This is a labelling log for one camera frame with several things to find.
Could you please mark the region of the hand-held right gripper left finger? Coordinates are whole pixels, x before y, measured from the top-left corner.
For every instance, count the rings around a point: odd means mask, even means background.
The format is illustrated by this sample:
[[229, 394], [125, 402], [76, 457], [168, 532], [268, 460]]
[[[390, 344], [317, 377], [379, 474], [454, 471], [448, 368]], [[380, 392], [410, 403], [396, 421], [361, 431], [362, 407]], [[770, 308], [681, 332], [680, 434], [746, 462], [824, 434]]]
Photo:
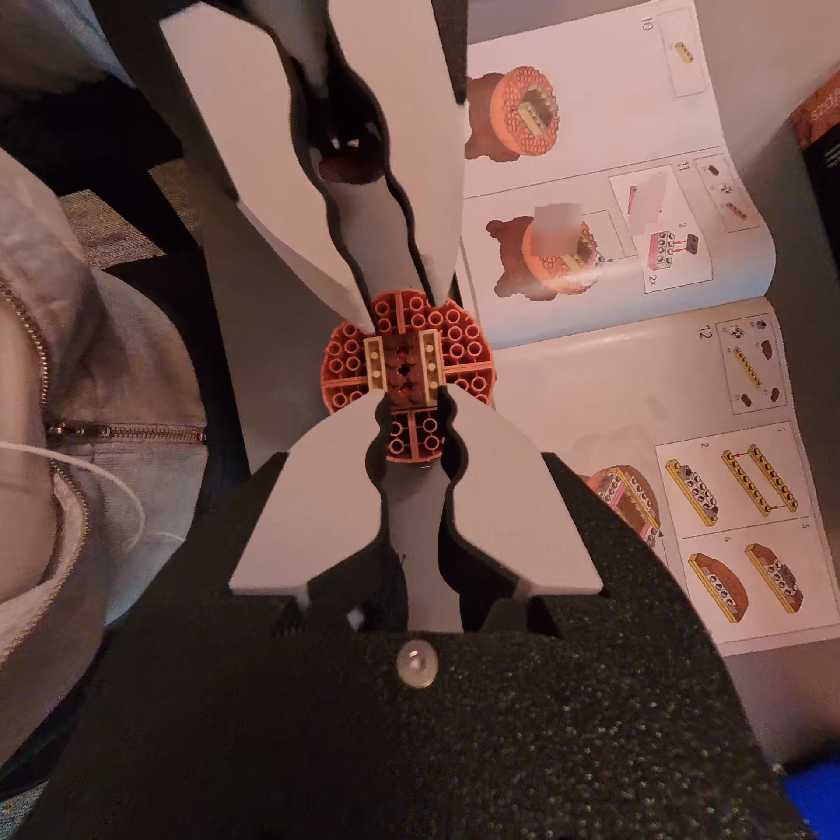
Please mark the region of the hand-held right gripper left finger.
[[362, 602], [390, 549], [382, 481], [392, 425], [386, 394], [367, 394], [322, 420], [289, 451], [230, 591], [299, 602]]

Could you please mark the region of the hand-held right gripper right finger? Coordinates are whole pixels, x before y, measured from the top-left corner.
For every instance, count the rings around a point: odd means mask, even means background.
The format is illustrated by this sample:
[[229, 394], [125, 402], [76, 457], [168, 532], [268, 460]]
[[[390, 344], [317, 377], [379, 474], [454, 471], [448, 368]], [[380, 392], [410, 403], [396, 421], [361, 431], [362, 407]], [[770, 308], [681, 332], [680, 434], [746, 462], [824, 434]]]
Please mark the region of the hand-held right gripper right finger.
[[598, 594], [602, 579], [531, 439], [465, 391], [442, 391], [440, 417], [447, 584], [491, 599]]

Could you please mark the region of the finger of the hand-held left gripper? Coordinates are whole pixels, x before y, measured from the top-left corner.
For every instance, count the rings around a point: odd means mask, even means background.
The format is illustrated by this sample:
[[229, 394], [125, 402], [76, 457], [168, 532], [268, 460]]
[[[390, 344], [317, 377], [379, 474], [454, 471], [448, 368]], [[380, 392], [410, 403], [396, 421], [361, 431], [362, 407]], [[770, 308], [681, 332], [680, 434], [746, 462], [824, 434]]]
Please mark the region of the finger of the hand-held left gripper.
[[316, 183], [276, 41], [208, 3], [164, 18], [161, 32], [201, 114], [242, 214], [330, 309], [375, 330], [361, 270], [345, 247], [334, 201]]
[[330, 1], [329, 18], [343, 57], [381, 111], [388, 184], [403, 201], [428, 299], [440, 307], [459, 252], [466, 138], [433, 5]]

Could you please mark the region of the round orange lego pot build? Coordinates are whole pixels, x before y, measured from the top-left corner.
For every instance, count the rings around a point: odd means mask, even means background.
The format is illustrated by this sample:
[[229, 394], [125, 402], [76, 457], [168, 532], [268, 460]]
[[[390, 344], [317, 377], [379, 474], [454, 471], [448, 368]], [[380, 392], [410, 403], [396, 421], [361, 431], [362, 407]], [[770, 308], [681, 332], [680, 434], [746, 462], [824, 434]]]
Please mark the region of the round orange lego pot build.
[[322, 399], [335, 413], [369, 392], [363, 341], [382, 337], [385, 392], [392, 407], [387, 457], [410, 464], [431, 462], [442, 453], [444, 427], [438, 420], [438, 395], [435, 402], [426, 401], [418, 333], [440, 331], [443, 385], [456, 385], [486, 405], [497, 378], [490, 345], [477, 320], [451, 299], [436, 308], [420, 290], [390, 290], [373, 300], [373, 311], [374, 333], [347, 321], [332, 331], [320, 372]]

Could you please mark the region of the blue plastic bin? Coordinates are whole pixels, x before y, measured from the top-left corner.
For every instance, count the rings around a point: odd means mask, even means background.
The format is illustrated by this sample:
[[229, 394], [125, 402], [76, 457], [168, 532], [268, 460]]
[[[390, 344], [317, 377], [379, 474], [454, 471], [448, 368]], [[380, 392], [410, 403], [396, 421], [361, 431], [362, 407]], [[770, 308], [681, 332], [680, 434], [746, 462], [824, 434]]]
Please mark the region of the blue plastic bin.
[[838, 757], [789, 773], [782, 784], [785, 793], [818, 838], [839, 838]]

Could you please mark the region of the grey desk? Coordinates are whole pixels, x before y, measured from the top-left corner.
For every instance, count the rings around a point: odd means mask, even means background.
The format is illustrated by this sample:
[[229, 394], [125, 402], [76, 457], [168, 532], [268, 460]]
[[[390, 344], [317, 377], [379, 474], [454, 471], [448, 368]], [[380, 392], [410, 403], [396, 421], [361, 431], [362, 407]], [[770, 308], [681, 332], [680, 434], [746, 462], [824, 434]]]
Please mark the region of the grey desk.
[[[722, 128], [769, 224], [795, 410], [838, 562], [838, 279], [790, 113], [838, 67], [838, 2], [696, 3]], [[215, 186], [202, 187], [203, 242], [252, 470], [326, 411], [323, 346], [340, 322]], [[838, 640], [742, 654], [730, 672], [772, 760], [838, 739]]]

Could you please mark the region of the person's left hand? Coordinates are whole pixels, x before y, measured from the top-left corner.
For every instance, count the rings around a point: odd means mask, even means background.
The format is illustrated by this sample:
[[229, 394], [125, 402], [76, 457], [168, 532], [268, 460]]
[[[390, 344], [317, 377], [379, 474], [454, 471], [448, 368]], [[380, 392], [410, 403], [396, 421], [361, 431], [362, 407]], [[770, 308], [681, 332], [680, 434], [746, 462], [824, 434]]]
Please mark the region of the person's left hand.
[[323, 156], [318, 171], [326, 182], [363, 185], [383, 177], [384, 152], [382, 141], [374, 135], [342, 144]]

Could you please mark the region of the open building instruction booklet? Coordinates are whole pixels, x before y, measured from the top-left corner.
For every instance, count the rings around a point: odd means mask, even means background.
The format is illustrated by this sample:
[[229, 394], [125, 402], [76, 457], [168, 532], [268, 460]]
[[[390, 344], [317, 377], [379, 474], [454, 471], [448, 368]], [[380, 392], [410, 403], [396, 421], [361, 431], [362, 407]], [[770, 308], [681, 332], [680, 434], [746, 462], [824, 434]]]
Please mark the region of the open building instruction booklet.
[[646, 539], [725, 655], [838, 637], [838, 587], [693, 2], [472, 45], [458, 278], [497, 410]]

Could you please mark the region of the dark building set box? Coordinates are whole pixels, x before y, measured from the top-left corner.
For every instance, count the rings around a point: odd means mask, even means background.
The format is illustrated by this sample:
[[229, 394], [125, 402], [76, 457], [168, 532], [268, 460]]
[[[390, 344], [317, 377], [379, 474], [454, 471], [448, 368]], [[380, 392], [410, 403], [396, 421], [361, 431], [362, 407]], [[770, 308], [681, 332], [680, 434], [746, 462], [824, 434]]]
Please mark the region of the dark building set box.
[[790, 121], [839, 270], [839, 69], [791, 113]]

